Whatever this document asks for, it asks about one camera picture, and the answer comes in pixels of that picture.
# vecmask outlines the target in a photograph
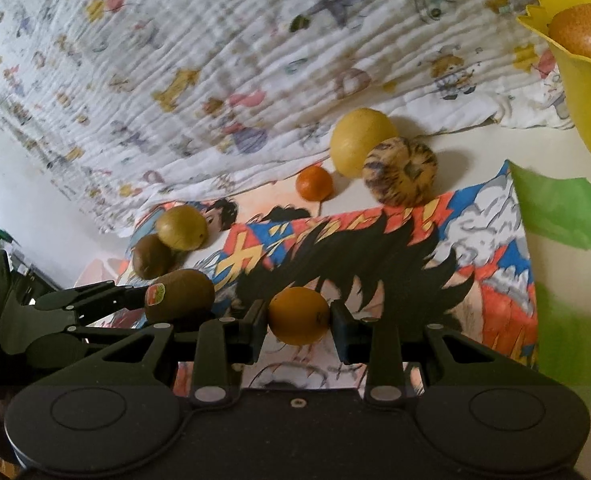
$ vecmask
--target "yellow lemon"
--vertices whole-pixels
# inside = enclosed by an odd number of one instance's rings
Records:
[[[208,238],[206,218],[190,205],[178,205],[165,211],[155,228],[163,244],[177,251],[195,251]]]
[[[315,343],[329,329],[331,311],[324,297],[310,288],[292,286],[278,292],[268,306],[268,325],[288,345]]]
[[[368,153],[383,140],[397,136],[394,124],[385,114],[358,108],[336,124],[331,136],[331,160],[342,175],[359,178]]]

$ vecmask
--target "yellow star print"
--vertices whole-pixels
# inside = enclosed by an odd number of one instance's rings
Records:
[[[525,72],[531,72],[531,67],[537,64],[540,59],[535,53],[535,45],[533,43],[527,43],[525,46],[517,46],[513,49],[513,53],[515,54],[513,66]]]
[[[88,20],[91,23],[101,20],[104,16],[104,0],[92,0],[86,7],[86,12],[88,12]]]

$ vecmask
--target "yellow flower-shaped container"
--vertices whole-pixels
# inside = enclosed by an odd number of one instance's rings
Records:
[[[582,140],[591,152],[591,59],[578,56],[549,38],[549,23],[558,12],[591,0],[538,0],[539,6],[527,6],[527,15],[518,22],[548,41],[560,69],[567,106]]]

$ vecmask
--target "screw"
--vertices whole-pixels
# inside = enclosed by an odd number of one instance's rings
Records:
[[[371,389],[370,396],[378,402],[395,402],[402,397],[402,392],[395,386],[375,386]]]
[[[202,386],[195,392],[195,399],[200,402],[220,402],[226,398],[226,391],[219,386]]]
[[[291,399],[292,408],[305,408],[306,404],[307,402],[304,399]]]

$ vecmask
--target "orange fruit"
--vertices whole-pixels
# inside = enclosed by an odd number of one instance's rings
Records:
[[[321,202],[333,194],[333,177],[324,168],[304,168],[295,180],[298,194],[309,202]]]
[[[304,286],[278,292],[268,305],[268,325],[287,345],[310,345],[329,329],[331,311],[327,300]]]

